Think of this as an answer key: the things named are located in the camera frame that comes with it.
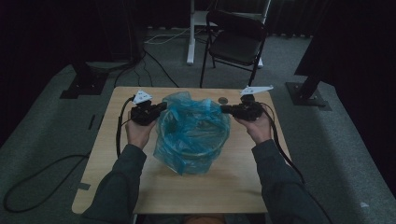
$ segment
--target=chair leg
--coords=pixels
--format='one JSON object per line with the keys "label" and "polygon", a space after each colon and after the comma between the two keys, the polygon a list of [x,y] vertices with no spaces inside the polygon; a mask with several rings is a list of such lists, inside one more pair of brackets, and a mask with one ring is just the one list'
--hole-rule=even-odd
{"label": "chair leg", "polygon": [[253,71],[251,72],[251,75],[250,75],[250,80],[248,81],[249,86],[251,86],[251,83],[253,82],[253,79],[256,76],[258,65],[259,65],[259,59],[256,59],[256,62],[254,62],[254,65],[253,65]]}
{"label": "chair leg", "polygon": [[201,81],[199,83],[199,88],[202,88],[202,83],[204,82],[204,72],[205,72],[205,66],[206,66],[207,50],[209,48],[209,43],[208,42],[209,42],[209,40],[207,40],[206,46],[205,46],[204,63],[202,64]]}

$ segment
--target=person's left hand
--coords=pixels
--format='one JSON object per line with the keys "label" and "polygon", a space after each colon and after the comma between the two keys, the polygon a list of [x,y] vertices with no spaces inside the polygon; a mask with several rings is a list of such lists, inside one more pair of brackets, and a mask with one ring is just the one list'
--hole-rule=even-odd
{"label": "person's left hand", "polygon": [[128,144],[139,147],[143,150],[149,141],[149,134],[155,126],[156,120],[152,121],[148,126],[142,126],[131,120],[131,111],[128,113],[128,122],[125,125]]}

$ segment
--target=desk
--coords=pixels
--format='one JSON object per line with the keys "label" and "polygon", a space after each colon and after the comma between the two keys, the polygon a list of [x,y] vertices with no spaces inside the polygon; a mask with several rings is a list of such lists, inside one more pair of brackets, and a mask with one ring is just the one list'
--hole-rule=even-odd
{"label": "desk", "polygon": [[[81,183],[90,187],[88,190],[78,190],[73,212],[80,214],[91,205],[97,186],[117,159],[115,136],[118,116],[125,100],[140,89],[153,96],[154,104],[158,104],[164,96],[178,91],[189,91],[193,100],[211,98],[216,102],[223,96],[229,100],[230,105],[240,103],[239,90],[117,87],[111,96],[81,179]],[[257,101],[274,108],[269,92],[257,93],[255,97]],[[278,119],[276,125],[279,142],[289,155]],[[139,199],[134,210],[136,214],[266,212],[256,162],[251,153],[254,143],[245,127],[234,119],[231,119],[229,139],[204,175],[178,175],[155,159],[152,154],[156,139],[157,133],[153,130],[144,149],[148,157],[141,175]],[[121,145],[125,144],[126,136],[123,133]]]}

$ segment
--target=wrist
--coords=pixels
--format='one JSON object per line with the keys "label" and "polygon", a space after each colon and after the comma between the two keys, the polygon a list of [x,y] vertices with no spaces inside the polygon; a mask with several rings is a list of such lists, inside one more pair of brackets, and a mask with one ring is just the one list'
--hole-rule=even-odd
{"label": "wrist", "polygon": [[260,143],[266,142],[271,139],[272,139],[271,137],[261,137],[261,138],[256,139],[254,142],[256,143],[256,146],[257,146]]}
{"label": "wrist", "polygon": [[129,145],[134,145],[138,148],[140,148],[140,150],[143,150],[143,147],[145,147],[145,145],[142,142],[139,141],[128,141]]}

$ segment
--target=light stand base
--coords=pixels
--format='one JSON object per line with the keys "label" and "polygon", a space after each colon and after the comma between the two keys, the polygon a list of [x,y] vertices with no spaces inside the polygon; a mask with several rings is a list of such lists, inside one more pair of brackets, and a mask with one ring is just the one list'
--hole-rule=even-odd
{"label": "light stand base", "polygon": [[332,108],[329,106],[329,102],[323,100],[318,90],[315,90],[309,99],[302,98],[300,94],[302,86],[303,83],[286,82],[290,98],[295,105],[317,106],[319,110],[332,111]]}
{"label": "light stand base", "polygon": [[94,73],[94,78],[90,84],[79,85],[78,76],[75,77],[68,90],[63,91],[61,99],[77,99],[80,95],[100,95],[106,84],[108,73]]}

